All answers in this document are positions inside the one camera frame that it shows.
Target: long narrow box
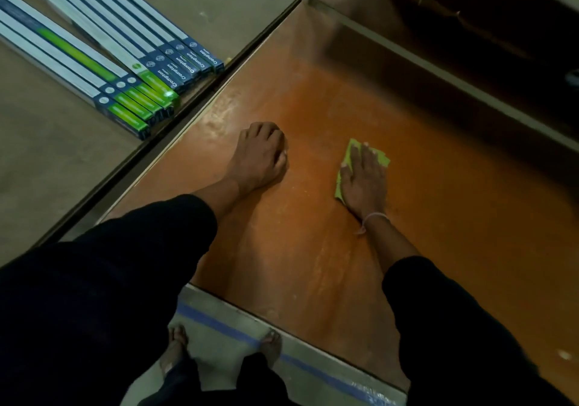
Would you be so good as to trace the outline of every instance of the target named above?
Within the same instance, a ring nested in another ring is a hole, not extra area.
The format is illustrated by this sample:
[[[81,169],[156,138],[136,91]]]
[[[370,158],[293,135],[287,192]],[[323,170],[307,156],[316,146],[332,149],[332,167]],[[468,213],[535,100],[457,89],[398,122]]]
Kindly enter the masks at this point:
[[[101,53],[74,37],[22,0],[0,0],[4,11],[43,39],[149,110],[157,119],[169,116],[172,105],[134,74],[129,74]]]
[[[142,12],[149,15],[154,19],[159,25],[161,25],[165,30],[170,32],[173,36],[177,38],[175,42],[169,42],[170,45],[178,49],[179,45],[186,45],[193,52],[207,61],[215,70],[219,73],[225,69],[223,62],[216,58],[213,54],[206,50],[203,45],[199,44],[195,39],[189,37],[183,30],[179,29],[173,22],[169,21],[165,16],[163,16],[159,11],[153,8],[144,0],[131,0],[133,3],[141,9]]]
[[[115,88],[109,86],[112,89],[110,95],[99,91],[2,22],[0,22],[0,39],[30,63],[51,75],[99,110],[99,112],[120,124],[139,139],[146,139],[150,136],[149,126],[114,100],[113,95],[116,95]]]
[[[172,75],[161,67],[148,68],[135,56],[127,52],[120,44],[113,40],[107,33],[97,27],[90,19],[83,15],[76,7],[67,0],[46,0],[62,17],[82,31],[94,43],[102,46],[117,58],[120,63],[136,73],[141,80],[159,93],[173,107],[178,104],[179,96],[174,89],[179,84],[173,80]]]
[[[120,103],[122,106],[127,108],[127,110],[135,114],[148,125],[154,125],[156,123],[157,118],[152,112],[143,108],[139,103],[125,95],[124,92],[117,90],[116,87],[121,82],[121,80],[116,80],[112,84],[107,83],[105,80],[93,73],[90,69],[85,68],[80,63],[67,56],[64,52],[44,40],[32,30],[26,28],[7,13],[0,12],[0,22],[2,22],[5,26],[10,28],[19,36],[25,38],[39,50],[45,52],[47,55],[57,60],[61,65],[66,66],[76,75],[82,77],[83,80],[89,82],[93,87],[97,88],[105,94],[108,94],[113,100]]]
[[[172,58],[178,63],[188,61],[197,67],[202,74],[210,73],[213,69],[206,60],[199,57],[183,43],[179,42],[169,32],[164,30],[153,21],[149,16],[144,14],[138,7],[129,0],[101,0],[111,8],[122,19],[131,23],[140,33],[153,42],[157,49],[161,50],[166,56]]]
[[[154,43],[160,45],[163,42],[160,39],[155,38],[152,33],[150,33],[144,26],[138,24],[134,26],[134,29],[129,26],[129,22],[120,20],[117,16],[113,14],[103,2],[99,0],[69,0],[78,9],[80,9],[85,16],[95,22],[109,35],[115,36],[117,40],[127,48],[137,48],[140,53],[145,55],[147,63],[150,61],[157,63],[157,66],[163,66],[167,68],[173,76],[183,83],[185,89],[191,87],[200,77],[199,69],[195,66],[188,64],[186,60],[183,60],[184,65],[171,60],[166,57],[161,50],[152,46]],[[101,20],[105,20],[107,24],[103,25]]]

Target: black sleeve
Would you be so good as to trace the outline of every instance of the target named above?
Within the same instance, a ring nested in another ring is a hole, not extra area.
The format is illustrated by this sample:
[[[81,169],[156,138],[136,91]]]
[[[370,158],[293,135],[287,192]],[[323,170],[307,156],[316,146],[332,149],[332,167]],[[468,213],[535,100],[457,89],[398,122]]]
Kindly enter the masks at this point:
[[[213,211],[183,195],[0,269],[5,404],[119,404],[167,346],[177,295],[216,233]]]
[[[411,381],[408,405],[571,405],[539,376],[511,333],[458,283],[424,257],[396,262],[382,290],[400,332],[400,364]]]

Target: white spot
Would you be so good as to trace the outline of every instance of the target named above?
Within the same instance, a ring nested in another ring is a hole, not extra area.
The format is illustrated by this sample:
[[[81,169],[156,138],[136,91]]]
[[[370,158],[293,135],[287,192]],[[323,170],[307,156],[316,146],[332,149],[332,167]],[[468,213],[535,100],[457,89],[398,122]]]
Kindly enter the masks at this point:
[[[564,351],[564,350],[557,350],[557,354],[559,354],[559,357],[561,359],[565,359],[565,360],[571,360],[571,358],[573,357],[571,355],[571,353],[568,353],[567,351]]]

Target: green cloth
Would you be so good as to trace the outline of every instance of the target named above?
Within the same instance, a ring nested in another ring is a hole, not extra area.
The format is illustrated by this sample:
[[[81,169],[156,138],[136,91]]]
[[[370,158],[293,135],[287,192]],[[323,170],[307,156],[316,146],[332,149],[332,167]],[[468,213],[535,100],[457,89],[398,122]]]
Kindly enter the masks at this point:
[[[356,147],[358,147],[358,150],[360,150],[362,147],[362,144],[353,138],[350,139],[350,142],[348,143],[348,148],[346,149],[346,155],[344,156],[344,160],[342,161],[342,163],[346,162],[348,164],[348,167],[350,167],[350,169],[352,168],[352,159],[351,159],[351,154],[350,154],[352,146],[356,146]],[[386,157],[384,152],[377,150],[375,148],[372,148],[372,147],[370,147],[370,149],[376,150],[376,153],[378,154],[378,162],[380,163],[380,165],[382,165],[382,167],[387,167],[388,164],[390,163],[390,160]],[[342,175],[340,174],[340,171],[338,171],[338,173],[337,173],[336,194],[334,194],[334,197],[337,199],[340,199],[342,201],[342,203],[344,202],[344,198],[342,197]]]

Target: blue stripe on floor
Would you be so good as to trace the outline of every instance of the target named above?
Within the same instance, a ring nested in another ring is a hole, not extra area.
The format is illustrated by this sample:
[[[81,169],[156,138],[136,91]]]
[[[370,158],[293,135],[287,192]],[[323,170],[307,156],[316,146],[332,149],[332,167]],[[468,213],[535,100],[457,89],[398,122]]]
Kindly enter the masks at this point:
[[[246,344],[251,345],[254,348],[259,347],[259,341],[238,329],[234,329],[233,327],[229,327],[228,325],[224,324],[223,322],[218,321],[217,319],[206,315],[199,310],[196,310],[182,302],[177,304],[177,313],[179,315],[185,316],[186,318],[191,319],[199,324],[205,325],[211,329],[214,329],[225,336],[228,336],[232,339],[235,339],[240,342],[245,342]],[[306,371],[307,373],[317,377],[318,379],[322,380],[327,385],[331,386],[332,388],[354,397],[360,401],[365,402],[366,404],[370,404],[372,406],[394,406],[394,403],[386,400],[382,396],[373,395],[372,393],[366,392],[363,389],[360,389],[354,385],[348,384],[336,377],[333,377],[329,374],[326,374],[322,370],[315,368],[311,365],[308,365],[305,362],[302,362],[295,357],[289,356],[287,354],[282,354],[280,359],[283,361],[292,364],[302,371]]]

